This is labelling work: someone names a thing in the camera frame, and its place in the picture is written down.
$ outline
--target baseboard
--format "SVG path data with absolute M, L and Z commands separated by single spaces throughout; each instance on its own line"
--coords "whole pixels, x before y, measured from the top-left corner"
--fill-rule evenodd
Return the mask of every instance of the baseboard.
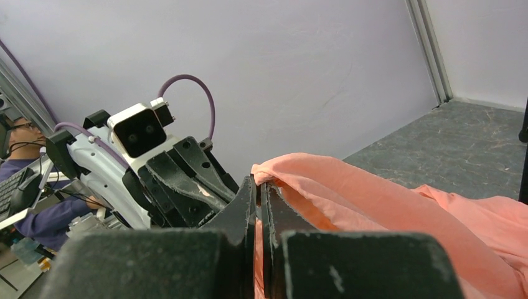
M 469 103 L 469 104 L 475 104 L 475 105 L 482 105 L 482 106 L 487 106 L 487 107 L 491 107 L 491 108 L 505 109 L 505 110 L 522 112 L 522 113 L 524 113 L 524 110 L 525 110 L 525 108 L 522 108 L 522 107 L 514 107 L 514 106 L 509 106 L 509 105 L 504 105 L 504 104 L 499 104 L 499 103 L 486 102 L 486 101 L 481 101 L 481 100 L 473 100 L 473 99 L 470 99 L 470 98 L 455 97 L 451 101 Z

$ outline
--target black keyboard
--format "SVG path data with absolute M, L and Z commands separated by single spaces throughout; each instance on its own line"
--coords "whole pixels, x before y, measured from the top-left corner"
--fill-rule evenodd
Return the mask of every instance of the black keyboard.
M 0 215 L 9 211 L 13 190 L 33 174 L 33 169 L 26 167 L 0 183 Z

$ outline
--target eyeglasses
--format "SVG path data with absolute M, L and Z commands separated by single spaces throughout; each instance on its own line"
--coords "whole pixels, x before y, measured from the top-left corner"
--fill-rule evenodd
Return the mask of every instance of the eyeglasses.
M 35 126 L 35 124 L 33 124 L 33 123 L 23 123 L 21 125 L 17 125 L 17 126 L 11 127 L 11 130 L 14 131 L 14 130 L 16 130 L 18 128 L 27 128 L 27 129 L 30 129 L 30 130 L 38 129 L 37 126 Z

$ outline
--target white wall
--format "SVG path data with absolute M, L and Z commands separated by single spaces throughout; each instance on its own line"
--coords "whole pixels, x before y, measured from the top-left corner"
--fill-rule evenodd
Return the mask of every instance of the white wall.
M 528 97 L 528 1 L 427 0 L 457 97 L 510 107 Z
M 436 105 L 404 0 L 0 0 L 0 37 L 61 120 L 148 102 L 175 74 L 217 105 L 237 179 L 304 151 L 345 158 Z M 166 94 L 178 136 L 206 136 L 207 99 Z

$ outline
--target purple shirt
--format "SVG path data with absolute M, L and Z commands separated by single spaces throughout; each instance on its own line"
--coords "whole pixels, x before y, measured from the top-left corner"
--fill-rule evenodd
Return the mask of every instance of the purple shirt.
M 10 159 L 0 166 L 0 182 L 33 163 L 34 159 Z M 63 187 L 69 182 L 59 182 L 55 187 Z M 59 251 L 68 236 L 68 224 L 76 217 L 92 211 L 86 202 L 72 197 L 44 209 L 38 214 L 29 213 L 26 218 L 16 222 L 16 229 L 24 236 L 33 238 L 42 245 Z

